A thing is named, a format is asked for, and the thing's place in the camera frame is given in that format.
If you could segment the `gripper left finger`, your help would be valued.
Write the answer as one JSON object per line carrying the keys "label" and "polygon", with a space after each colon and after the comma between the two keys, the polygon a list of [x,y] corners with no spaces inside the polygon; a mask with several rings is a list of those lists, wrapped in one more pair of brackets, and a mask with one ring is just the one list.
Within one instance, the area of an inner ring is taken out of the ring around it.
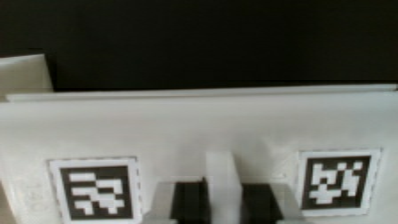
{"label": "gripper left finger", "polygon": [[178,224],[210,224],[209,182],[178,182],[175,187],[171,219]]}

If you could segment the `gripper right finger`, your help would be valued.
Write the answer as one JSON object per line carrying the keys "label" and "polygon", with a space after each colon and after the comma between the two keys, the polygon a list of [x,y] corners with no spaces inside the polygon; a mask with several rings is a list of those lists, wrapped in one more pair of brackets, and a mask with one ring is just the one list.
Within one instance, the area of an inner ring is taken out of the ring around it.
{"label": "gripper right finger", "polygon": [[242,223],[278,224],[283,212],[269,184],[246,184],[242,194]]}

